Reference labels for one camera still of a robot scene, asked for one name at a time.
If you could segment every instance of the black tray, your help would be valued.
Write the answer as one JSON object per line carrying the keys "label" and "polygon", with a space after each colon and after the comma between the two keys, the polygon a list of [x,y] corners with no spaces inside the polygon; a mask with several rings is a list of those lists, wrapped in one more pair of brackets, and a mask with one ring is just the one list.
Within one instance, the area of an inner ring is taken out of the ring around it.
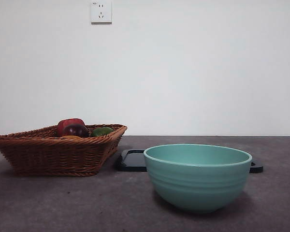
{"label": "black tray", "polygon": [[[120,171],[146,172],[144,149],[124,150],[116,161],[116,167]],[[249,172],[262,173],[263,164],[253,159]]]}

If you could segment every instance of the brown basket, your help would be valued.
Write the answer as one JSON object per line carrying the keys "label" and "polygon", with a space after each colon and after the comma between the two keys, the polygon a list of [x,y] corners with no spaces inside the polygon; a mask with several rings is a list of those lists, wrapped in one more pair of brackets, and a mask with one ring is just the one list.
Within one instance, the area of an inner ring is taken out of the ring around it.
{"label": "brown basket", "polygon": [[20,133],[0,135],[0,152],[18,175],[91,176],[117,151],[127,129],[119,124],[86,125],[89,134],[96,127],[113,132],[99,137],[62,139],[57,125]]}

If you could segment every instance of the ceramic bowl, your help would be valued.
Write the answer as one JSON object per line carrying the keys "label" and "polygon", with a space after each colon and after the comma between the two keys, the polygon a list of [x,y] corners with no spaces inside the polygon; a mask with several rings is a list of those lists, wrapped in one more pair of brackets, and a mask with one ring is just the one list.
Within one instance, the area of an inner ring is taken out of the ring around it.
{"label": "ceramic bowl", "polygon": [[156,192],[186,211],[209,213],[232,202],[243,190],[252,156],[214,145],[173,144],[144,151]]}

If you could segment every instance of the table surface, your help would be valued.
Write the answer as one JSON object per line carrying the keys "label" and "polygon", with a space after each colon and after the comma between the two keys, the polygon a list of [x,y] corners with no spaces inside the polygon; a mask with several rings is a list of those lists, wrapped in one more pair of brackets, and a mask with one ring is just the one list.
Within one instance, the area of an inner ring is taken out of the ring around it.
{"label": "table surface", "polygon": [[[249,152],[264,172],[207,215],[183,212],[153,190],[147,173],[120,172],[126,149],[210,144]],[[17,177],[0,153],[0,232],[290,232],[290,137],[123,136],[96,176]]]}

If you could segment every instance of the white outlet plate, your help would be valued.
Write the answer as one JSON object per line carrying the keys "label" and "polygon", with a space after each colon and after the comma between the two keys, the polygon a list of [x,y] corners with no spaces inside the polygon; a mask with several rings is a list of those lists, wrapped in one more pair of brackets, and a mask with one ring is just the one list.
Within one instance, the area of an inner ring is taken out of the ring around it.
{"label": "white outlet plate", "polygon": [[91,23],[112,23],[112,2],[110,0],[91,2]]}

